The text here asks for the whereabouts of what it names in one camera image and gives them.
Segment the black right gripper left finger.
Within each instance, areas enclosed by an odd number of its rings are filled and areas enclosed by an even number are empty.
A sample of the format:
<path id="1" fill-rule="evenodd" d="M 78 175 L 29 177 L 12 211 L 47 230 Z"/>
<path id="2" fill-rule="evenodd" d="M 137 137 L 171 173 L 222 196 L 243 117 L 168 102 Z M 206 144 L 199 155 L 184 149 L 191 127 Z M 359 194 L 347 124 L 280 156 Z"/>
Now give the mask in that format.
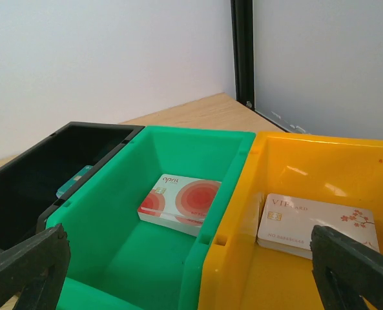
<path id="1" fill-rule="evenodd" d="M 0 307 L 19 294 L 14 309 L 55 309 L 70 263 L 61 224 L 0 253 Z"/>

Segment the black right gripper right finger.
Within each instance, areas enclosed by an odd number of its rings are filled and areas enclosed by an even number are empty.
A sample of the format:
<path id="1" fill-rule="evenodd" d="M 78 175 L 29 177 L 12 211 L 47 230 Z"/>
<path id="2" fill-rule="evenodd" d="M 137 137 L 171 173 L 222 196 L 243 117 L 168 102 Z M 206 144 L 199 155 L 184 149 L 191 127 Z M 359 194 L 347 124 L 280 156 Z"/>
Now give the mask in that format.
<path id="1" fill-rule="evenodd" d="M 383 309 L 383 255 L 341 232 L 311 233 L 313 277 L 325 309 Z"/>

